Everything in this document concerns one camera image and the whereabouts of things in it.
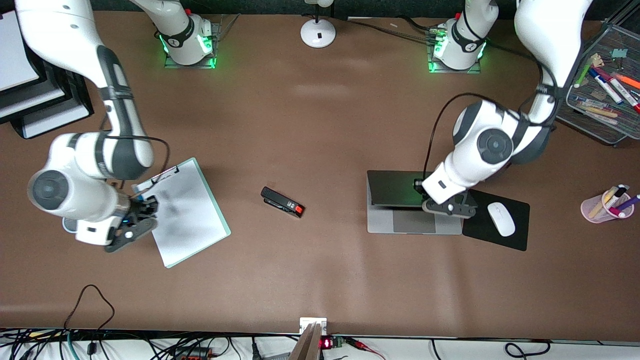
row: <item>black mouse pad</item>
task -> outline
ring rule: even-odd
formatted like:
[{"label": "black mouse pad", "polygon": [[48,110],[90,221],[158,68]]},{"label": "black mouse pad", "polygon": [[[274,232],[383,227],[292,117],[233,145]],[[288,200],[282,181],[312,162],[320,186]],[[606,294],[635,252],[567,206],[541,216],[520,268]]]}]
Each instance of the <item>black mouse pad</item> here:
[{"label": "black mouse pad", "polygon": [[[477,202],[478,208],[474,217],[464,220],[462,235],[520,251],[527,250],[529,211],[531,209],[529,204],[473,189],[469,190],[469,194]],[[516,225],[516,232],[511,236],[503,237],[495,228],[487,210],[487,206],[493,202],[501,202],[509,210],[513,223]]]}]

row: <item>computer mouse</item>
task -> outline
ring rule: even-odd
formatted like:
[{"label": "computer mouse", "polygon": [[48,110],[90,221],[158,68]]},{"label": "computer mouse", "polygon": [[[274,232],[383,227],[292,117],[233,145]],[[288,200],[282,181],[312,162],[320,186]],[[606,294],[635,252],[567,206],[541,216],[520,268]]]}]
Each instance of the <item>computer mouse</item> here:
[{"label": "computer mouse", "polygon": [[503,237],[511,236],[516,232],[516,225],[513,223],[513,218],[509,214],[507,207],[501,202],[492,202],[487,207],[489,216],[493,220],[495,228],[498,229],[498,233]]}]

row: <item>green marker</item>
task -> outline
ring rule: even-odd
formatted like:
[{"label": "green marker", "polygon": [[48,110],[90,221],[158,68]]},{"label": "green marker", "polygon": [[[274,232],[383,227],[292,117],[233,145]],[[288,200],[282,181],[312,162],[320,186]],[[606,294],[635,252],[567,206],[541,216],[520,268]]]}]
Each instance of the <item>green marker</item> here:
[{"label": "green marker", "polygon": [[587,62],[586,64],[584,64],[584,68],[582,69],[580,76],[578,76],[578,80],[576,80],[575,84],[573,84],[574,88],[580,87],[580,84],[582,83],[582,80],[584,80],[584,77],[587,76],[587,72],[589,72],[590,67],[591,67],[591,62]]}]

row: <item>open laptop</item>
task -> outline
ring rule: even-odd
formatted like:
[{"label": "open laptop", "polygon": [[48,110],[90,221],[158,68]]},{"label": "open laptop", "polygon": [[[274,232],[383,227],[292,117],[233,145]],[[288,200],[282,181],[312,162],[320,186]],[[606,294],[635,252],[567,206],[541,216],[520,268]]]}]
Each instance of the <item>open laptop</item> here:
[{"label": "open laptop", "polygon": [[426,213],[414,171],[367,171],[367,231],[372,234],[461,235],[462,219]]}]

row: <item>table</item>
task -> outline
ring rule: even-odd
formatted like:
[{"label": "table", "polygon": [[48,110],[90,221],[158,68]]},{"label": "table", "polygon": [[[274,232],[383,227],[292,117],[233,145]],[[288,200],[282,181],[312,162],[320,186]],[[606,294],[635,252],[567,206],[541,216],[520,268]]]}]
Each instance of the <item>table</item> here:
[{"label": "table", "polygon": [[[88,120],[33,140],[0,127],[0,325],[59,327],[94,283],[115,306],[112,328],[297,332],[299,317],[325,316],[343,334],[640,340],[640,217],[593,225],[579,211],[612,184],[640,188],[637,147],[560,125],[539,160],[477,186],[531,205],[526,252],[367,233],[366,171],[421,169],[435,116],[455,94],[516,108],[538,81],[533,63],[487,49],[480,75],[430,74],[424,46],[373,29],[335,20],[336,41],[311,49],[299,36],[306,18],[242,15],[216,70],[164,70],[144,13],[95,17],[147,133],[171,143],[171,163],[197,158],[232,235],[165,269],[151,236],[106,254],[28,201],[51,140],[97,129],[104,110],[92,88]],[[498,21],[494,41],[517,46],[512,29]],[[472,101],[446,111],[430,168],[452,150],[454,119]],[[154,148],[149,176],[163,157]],[[262,203],[263,186],[304,204],[305,216]],[[97,327],[108,314],[87,293],[70,325]]]}]

